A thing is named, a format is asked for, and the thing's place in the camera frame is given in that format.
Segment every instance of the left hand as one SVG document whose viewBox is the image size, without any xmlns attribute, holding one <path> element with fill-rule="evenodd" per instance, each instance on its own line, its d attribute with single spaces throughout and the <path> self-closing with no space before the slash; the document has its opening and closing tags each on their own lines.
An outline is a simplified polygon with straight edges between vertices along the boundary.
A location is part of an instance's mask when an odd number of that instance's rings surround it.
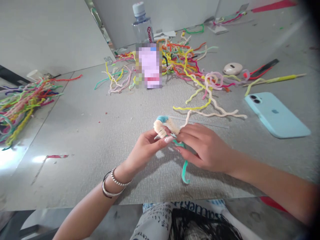
<svg viewBox="0 0 320 240">
<path fill-rule="evenodd" d="M 170 130 L 166 126 L 163 126 L 163 128 L 168 135 L 168 137 L 163 139 L 154 139 L 157 136 L 154 129 L 140 135 L 128 158 L 115 170 L 115 176 L 117 172 L 121 174 L 119 178 L 122 179 L 118 179 L 118 181 L 123 183 L 131 181 L 138 172 L 147 166 L 147 163 L 157 151 L 165 148 L 172 142 L 173 137 L 171 136 Z"/>
</svg>

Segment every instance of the hand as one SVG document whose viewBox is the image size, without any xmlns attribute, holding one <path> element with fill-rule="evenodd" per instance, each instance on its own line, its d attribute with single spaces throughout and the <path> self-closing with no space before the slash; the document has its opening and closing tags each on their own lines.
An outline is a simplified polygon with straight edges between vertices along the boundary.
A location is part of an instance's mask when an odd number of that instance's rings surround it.
<svg viewBox="0 0 320 240">
<path fill-rule="evenodd" d="M 178 142 L 192 147 L 197 155 L 176 147 L 182 157 L 199 168 L 228 173 L 232 170 L 236 151 L 230 148 L 214 131 L 195 123 L 187 124 L 177 136 Z"/>
<path fill-rule="evenodd" d="M 157 136 L 154 129 L 140 135 L 128 158 L 115 170 L 116 178 L 118 172 L 118 181 L 124 183 L 129 182 L 138 172 L 142 171 L 147 166 L 147 163 L 157 151 L 165 148 L 172 142 L 173 137 L 171 136 L 170 130 L 166 126 L 163 126 L 163 128 L 168 135 L 168 137 L 163 139 L 154 139 Z"/>
</svg>

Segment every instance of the bangle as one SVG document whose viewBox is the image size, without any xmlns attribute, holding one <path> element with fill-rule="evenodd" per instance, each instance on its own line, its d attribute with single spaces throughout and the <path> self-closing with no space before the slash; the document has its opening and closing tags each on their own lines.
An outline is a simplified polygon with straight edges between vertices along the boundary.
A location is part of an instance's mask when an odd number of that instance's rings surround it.
<svg viewBox="0 0 320 240">
<path fill-rule="evenodd" d="M 116 168 L 112 169 L 112 171 L 111 171 L 112 180 L 113 180 L 116 184 L 118 184 L 119 186 L 121 186 L 121 187 L 126 187 L 126 186 L 128 186 L 128 185 L 132 182 L 132 180 L 131 180 L 130 182 L 128 182 L 128 183 L 121 183 L 121 182 L 117 181 L 117 180 L 115 179 L 115 177 L 114 177 L 114 170 L 115 170 L 115 169 L 116 169 Z"/>
<path fill-rule="evenodd" d="M 121 192 L 119 192 L 119 193 L 110 193 L 110 192 L 108 192 L 106 189 L 105 189 L 105 187 L 104 187 L 104 183 L 105 183 L 105 181 L 106 181 L 106 179 L 107 179 L 107 177 L 108 177 L 108 175 L 111 173 L 111 171 L 110 172 L 108 172 L 105 176 L 104 176 L 104 178 L 103 178 L 103 181 L 102 181 L 102 193 L 103 193 L 103 195 L 105 195 L 107 198 L 112 198 L 112 197 L 115 197 L 115 196 L 118 196 L 118 195 L 120 195 L 123 191 L 124 191 L 124 189 L 121 191 Z"/>
</svg>

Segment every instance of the fingernail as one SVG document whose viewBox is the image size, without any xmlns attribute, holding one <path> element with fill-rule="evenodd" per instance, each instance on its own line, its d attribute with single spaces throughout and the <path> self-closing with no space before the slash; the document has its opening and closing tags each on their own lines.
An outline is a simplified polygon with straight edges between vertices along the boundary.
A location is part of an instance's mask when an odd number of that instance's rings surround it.
<svg viewBox="0 0 320 240">
<path fill-rule="evenodd" d="M 180 153 L 180 149 L 176 147 L 172 147 L 174 150 L 176 150 L 178 153 Z"/>
<path fill-rule="evenodd" d="M 172 136 L 166 137 L 166 138 L 164 139 L 164 141 L 165 141 L 166 143 L 170 143 L 170 142 L 172 142 L 172 140 L 173 140 L 173 137 L 172 137 Z"/>
</svg>

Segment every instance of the smartphone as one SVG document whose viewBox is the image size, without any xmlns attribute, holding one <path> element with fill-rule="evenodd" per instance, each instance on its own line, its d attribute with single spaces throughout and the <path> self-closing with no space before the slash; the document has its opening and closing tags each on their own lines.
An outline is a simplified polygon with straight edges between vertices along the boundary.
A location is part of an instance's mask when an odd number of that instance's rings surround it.
<svg viewBox="0 0 320 240">
<path fill-rule="evenodd" d="M 250 94 L 245 100 L 273 136 L 294 138 L 311 134 L 309 128 L 272 93 Z"/>
</svg>

